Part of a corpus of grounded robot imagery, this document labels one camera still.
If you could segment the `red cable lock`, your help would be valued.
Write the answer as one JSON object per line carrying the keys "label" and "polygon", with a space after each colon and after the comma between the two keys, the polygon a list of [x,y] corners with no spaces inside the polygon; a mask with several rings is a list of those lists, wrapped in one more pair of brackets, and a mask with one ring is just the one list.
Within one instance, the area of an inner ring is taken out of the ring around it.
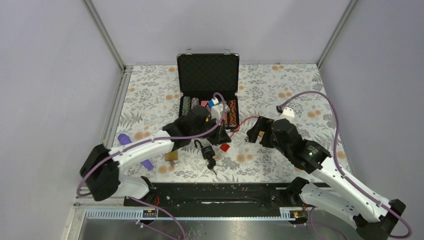
{"label": "red cable lock", "polygon": [[[244,119],[235,129],[234,131],[230,134],[230,139],[233,138],[233,136],[235,135],[235,133],[237,133],[239,131],[239,129],[241,128],[242,125],[244,125],[246,122],[253,120],[253,119],[258,119],[258,116],[250,116],[247,117],[246,119]],[[220,150],[223,152],[227,152],[230,148],[230,144],[229,143],[223,143],[220,147]]]}

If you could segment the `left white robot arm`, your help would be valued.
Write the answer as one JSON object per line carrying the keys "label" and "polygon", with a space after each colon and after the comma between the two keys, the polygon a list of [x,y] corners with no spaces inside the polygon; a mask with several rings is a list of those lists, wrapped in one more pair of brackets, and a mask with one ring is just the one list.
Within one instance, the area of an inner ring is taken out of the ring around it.
{"label": "left white robot arm", "polygon": [[81,183],[89,190],[86,195],[96,202],[129,196],[144,206],[152,204],[155,192],[147,180],[129,176],[126,171],[136,163],[181,149],[193,139],[206,139],[211,145],[229,143],[221,124],[228,110],[223,103],[210,110],[197,105],[149,137],[116,148],[95,146],[79,171]]}

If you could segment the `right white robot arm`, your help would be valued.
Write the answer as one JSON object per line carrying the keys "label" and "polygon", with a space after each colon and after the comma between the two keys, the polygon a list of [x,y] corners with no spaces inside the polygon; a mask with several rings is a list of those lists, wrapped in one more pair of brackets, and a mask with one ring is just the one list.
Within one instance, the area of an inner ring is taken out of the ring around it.
{"label": "right white robot arm", "polygon": [[364,240],[387,240],[399,222],[406,206],[399,199],[389,200],[376,193],[343,168],[319,143],[303,139],[287,119],[273,120],[260,116],[246,133],[250,143],[276,149],[296,168],[330,186],[334,192],[322,190],[308,180],[296,177],[289,185],[287,201],[321,208],[351,225]]}

